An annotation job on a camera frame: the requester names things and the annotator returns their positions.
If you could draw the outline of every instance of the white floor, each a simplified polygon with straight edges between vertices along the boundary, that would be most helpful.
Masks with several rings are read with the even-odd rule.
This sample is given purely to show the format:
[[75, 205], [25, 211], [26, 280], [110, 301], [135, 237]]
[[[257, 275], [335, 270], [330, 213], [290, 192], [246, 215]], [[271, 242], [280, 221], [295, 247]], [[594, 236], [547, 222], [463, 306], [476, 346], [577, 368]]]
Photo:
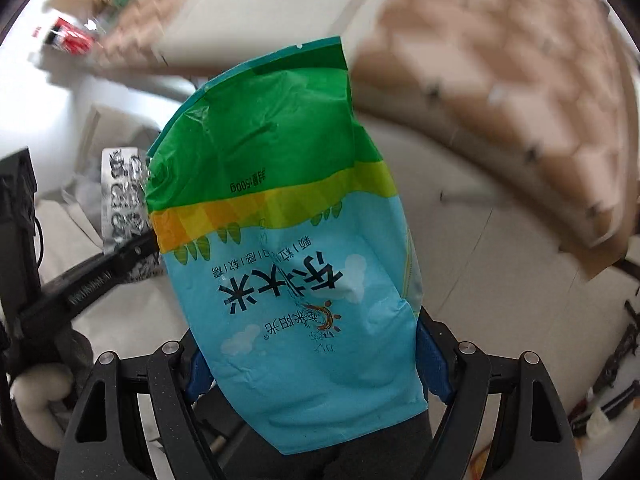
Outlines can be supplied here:
[[[427, 139], [380, 121], [363, 122], [399, 188], [429, 313], [458, 340], [473, 341], [484, 352], [513, 358], [537, 352], [570, 409], [630, 322], [623, 303], [634, 298], [638, 284], [612, 269], [585, 282], [572, 258], [558, 253], [558, 243], [513, 203], [441, 203], [441, 190], [497, 190]], [[630, 256], [640, 256], [640, 244]], [[499, 396], [491, 396], [476, 449], [491, 441], [498, 404]], [[435, 429], [444, 412], [437, 398], [430, 399], [430, 412]]]

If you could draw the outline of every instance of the green leaf graphic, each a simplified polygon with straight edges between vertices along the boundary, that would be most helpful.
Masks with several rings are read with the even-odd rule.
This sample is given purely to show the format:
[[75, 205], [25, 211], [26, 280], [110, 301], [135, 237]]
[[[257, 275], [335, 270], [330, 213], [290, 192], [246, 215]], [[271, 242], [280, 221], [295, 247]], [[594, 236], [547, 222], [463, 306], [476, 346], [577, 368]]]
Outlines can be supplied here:
[[331, 213], [334, 215], [334, 218], [338, 218], [338, 216], [340, 216], [340, 211], [342, 211], [342, 200], [331, 208]]
[[233, 222], [226, 227], [229, 230], [229, 236], [236, 243], [240, 244], [240, 226]]
[[189, 259], [189, 253], [187, 252], [187, 248], [184, 245], [181, 245], [176, 250], [174, 250], [174, 256], [175, 259], [183, 265], [186, 265], [187, 260]]
[[196, 245], [198, 246], [202, 257], [206, 261], [209, 261], [209, 258], [211, 257], [211, 246], [209, 245], [209, 239], [206, 236], [201, 236], [196, 240]]
[[198, 250], [196, 249], [196, 244], [194, 244], [193, 242], [188, 242], [187, 243], [187, 249], [191, 253], [191, 257], [194, 260], [197, 260], [198, 259]]
[[221, 227], [218, 229], [218, 238], [222, 241], [223, 244], [226, 244], [226, 229]]

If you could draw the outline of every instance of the blue and green plastic bag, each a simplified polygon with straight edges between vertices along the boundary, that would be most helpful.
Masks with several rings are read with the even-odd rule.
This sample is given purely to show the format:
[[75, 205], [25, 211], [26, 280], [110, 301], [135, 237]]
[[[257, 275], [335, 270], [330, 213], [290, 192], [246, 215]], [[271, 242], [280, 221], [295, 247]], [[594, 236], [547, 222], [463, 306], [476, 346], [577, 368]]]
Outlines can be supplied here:
[[146, 200], [213, 377], [281, 453], [426, 409], [420, 271], [338, 38], [239, 65], [150, 150]]

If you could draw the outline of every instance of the plastic packaging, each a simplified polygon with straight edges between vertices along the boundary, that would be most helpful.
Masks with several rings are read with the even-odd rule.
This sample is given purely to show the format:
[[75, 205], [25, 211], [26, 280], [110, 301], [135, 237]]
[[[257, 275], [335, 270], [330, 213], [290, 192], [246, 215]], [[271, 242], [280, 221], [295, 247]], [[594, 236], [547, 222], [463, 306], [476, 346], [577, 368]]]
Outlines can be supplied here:
[[[148, 177], [144, 152], [138, 148], [102, 151], [102, 243], [105, 253], [150, 228], [143, 187]], [[159, 253], [139, 262], [126, 281], [164, 274]]]
[[94, 38], [87, 31], [60, 17], [50, 27], [36, 28], [33, 36], [41, 39], [45, 45], [74, 56], [84, 56], [94, 45]]
[[150, 150], [150, 218], [225, 397], [281, 453], [423, 412], [420, 271], [338, 38], [208, 82]]

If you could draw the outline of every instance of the black device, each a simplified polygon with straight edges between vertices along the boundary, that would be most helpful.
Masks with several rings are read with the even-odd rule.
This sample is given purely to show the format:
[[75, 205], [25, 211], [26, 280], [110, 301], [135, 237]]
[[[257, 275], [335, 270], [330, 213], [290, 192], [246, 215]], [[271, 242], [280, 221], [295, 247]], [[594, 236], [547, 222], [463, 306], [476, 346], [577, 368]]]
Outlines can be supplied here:
[[[626, 407], [640, 396], [640, 381], [634, 380], [626, 390], [616, 395], [609, 402], [601, 407], [602, 412], [609, 420], [614, 420]], [[571, 421], [571, 431], [574, 436], [585, 436], [587, 434], [587, 423], [592, 413], [579, 416]]]
[[613, 354], [607, 357], [602, 370], [600, 370], [598, 377], [591, 387], [591, 391], [588, 392], [587, 396], [578, 402], [569, 412], [568, 418], [572, 427], [574, 426], [574, 422], [584, 420], [583, 415], [587, 411], [591, 400], [597, 398], [605, 388], [613, 388], [613, 384], [618, 376], [618, 371], [620, 370], [622, 359], [630, 353], [636, 355], [636, 350], [638, 349], [638, 335], [640, 335], [640, 314], [633, 310], [629, 300], [625, 301], [625, 310], [628, 312], [629, 316], [631, 316], [633, 323], [629, 323], [626, 326], [625, 333], [623, 333], [622, 338], [620, 338]]
[[[0, 162], [0, 183], [0, 250], [19, 263], [0, 267], [8, 328], [3, 359], [17, 374], [38, 362], [62, 360], [60, 352], [51, 353], [56, 334], [158, 246], [147, 232], [40, 287], [33, 249], [36, 185], [27, 150]], [[149, 394], [175, 478], [224, 479], [191, 409], [196, 350], [187, 332], [182, 341], [169, 341], [148, 356], [120, 360], [114, 352], [102, 354], [75, 403], [56, 478], [155, 478], [136, 397]], [[486, 355], [470, 342], [459, 343], [422, 309], [416, 355], [423, 384], [448, 407], [433, 443], [425, 446], [415, 480], [462, 480], [491, 394], [502, 397], [483, 479], [581, 478], [571, 429], [536, 354], [525, 352], [519, 359]], [[10, 426], [3, 417], [2, 430]]]

